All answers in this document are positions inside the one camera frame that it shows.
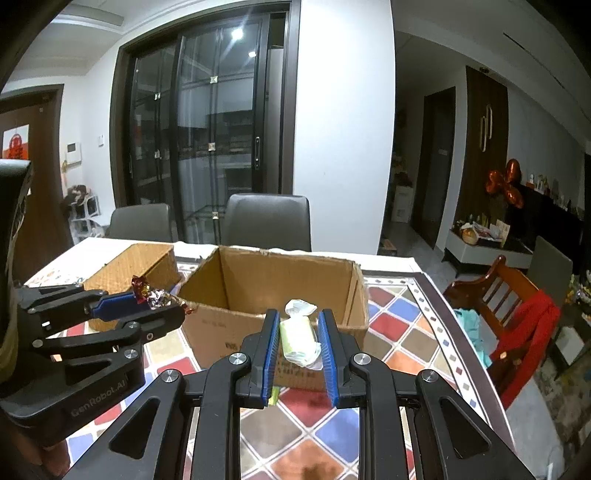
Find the sliding glass door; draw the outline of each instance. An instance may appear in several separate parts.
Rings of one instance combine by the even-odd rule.
[[[175,45],[169,45],[135,61],[129,163],[133,203],[168,203],[173,217],[169,118],[174,53]]]
[[[269,17],[183,37],[177,79],[178,177],[186,241],[221,243],[234,193],[262,191]]]
[[[263,192],[269,23],[203,24],[135,61],[130,201],[168,203],[186,242],[222,243],[230,196]]]

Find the teal cloth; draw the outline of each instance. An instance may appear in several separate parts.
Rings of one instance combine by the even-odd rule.
[[[480,338],[480,315],[476,310],[464,309],[456,309],[454,313],[460,327],[467,333],[472,345],[474,345],[478,360],[485,368],[490,367],[492,364],[491,359],[484,353],[484,342]]]

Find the balloon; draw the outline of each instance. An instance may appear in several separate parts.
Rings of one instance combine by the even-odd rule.
[[[489,195],[494,195],[501,189],[503,184],[505,184],[505,178],[503,177],[503,174],[498,170],[491,170],[488,173],[488,180],[486,181],[485,185],[486,192]]]
[[[507,162],[507,168],[505,170],[505,180],[508,183],[513,183],[514,181],[521,180],[521,169],[519,167],[519,162],[512,158]]]
[[[498,170],[491,170],[488,173],[488,179],[485,184],[486,192],[489,195],[495,195],[502,191],[507,203],[515,205],[517,208],[523,208],[521,192],[511,185],[513,181],[518,181],[519,179],[521,179],[519,162],[512,158],[507,163],[505,175]]]

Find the gray chair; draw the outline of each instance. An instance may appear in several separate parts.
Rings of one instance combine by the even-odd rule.
[[[170,207],[166,203],[132,205],[115,209],[108,238],[140,240],[150,242],[172,242],[170,229]]]
[[[569,290],[573,261],[542,237],[535,239],[534,256],[527,278],[543,290],[560,309]]]
[[[308,199],[270,193],[232,195],[226,207],[222,243],[310,252]]]

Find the blue gripper pad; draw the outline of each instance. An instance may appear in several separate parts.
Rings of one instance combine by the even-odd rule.
[[[138,303],[134,293],[126,291],[101,298],[98,305],[92,309],[92,314],[94,318],[110,322],[149,309],[148,302]]]
[[[332,406],[336,407],[339,399],[337,371],[324,311],[320,312],[318,315],[318,340],[321,347],[320,352],[322,353],[322,367],[324,371],[324,381],[326,382],[326,393]]]
[[[275,364],[277,363],[277,352],[279,351],[279,312],[275,315],[273,320],[273,328],[271,329],[271,337],[269,345],[267,346],[267,354],[265,355],[265,364],[262,373],[262,388],[261,397],[265,406],[269,402],[273,391],[273,378],[275,377]]]

